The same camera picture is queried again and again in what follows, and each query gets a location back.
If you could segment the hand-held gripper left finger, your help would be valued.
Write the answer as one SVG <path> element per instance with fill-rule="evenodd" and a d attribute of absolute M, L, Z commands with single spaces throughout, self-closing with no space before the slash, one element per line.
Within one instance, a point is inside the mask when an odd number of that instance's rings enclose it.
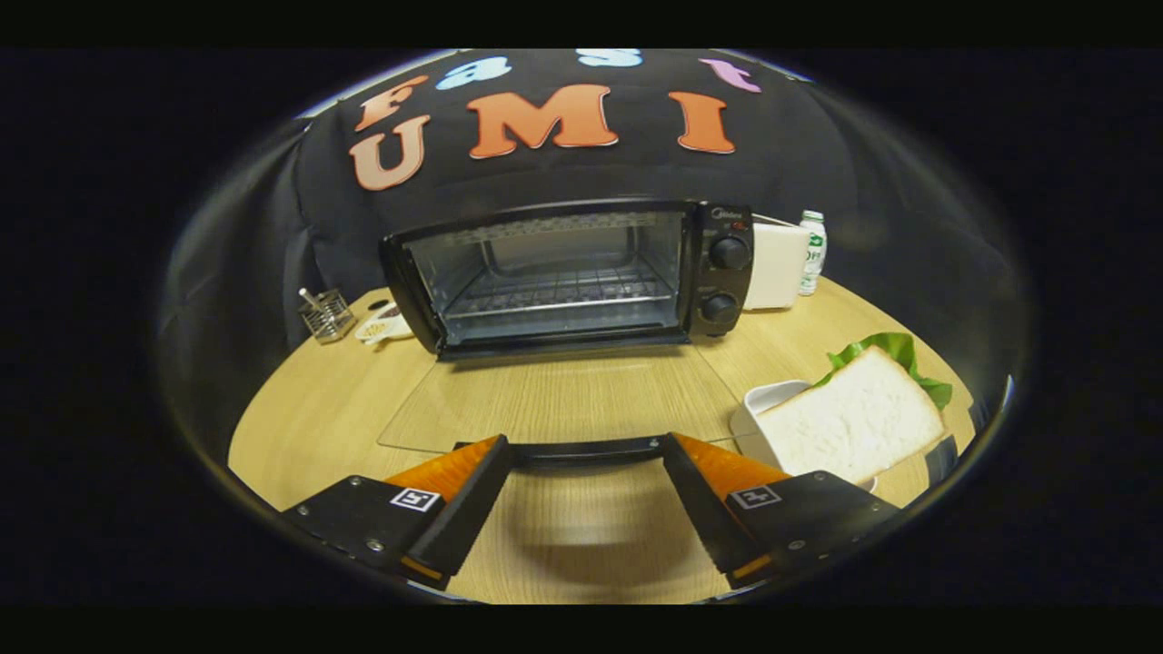
<path fill-rule="evenodd" d="M 492 436 L 390 479 L 338 479 L 281 514 L 345 559 L 444 591 L 461 573 L 512 465 L 511 440 Z"/>

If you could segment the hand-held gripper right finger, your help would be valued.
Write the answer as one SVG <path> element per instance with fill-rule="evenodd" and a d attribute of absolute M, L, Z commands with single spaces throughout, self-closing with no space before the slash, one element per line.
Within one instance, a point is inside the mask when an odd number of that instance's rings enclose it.
<path fill-rule="evenodd" d="M 702 548 L 734 589 L 839 561 L 901 511 L 835 472 L 789 475 L 678 433 L 661 438 L 661 455 Z"/>

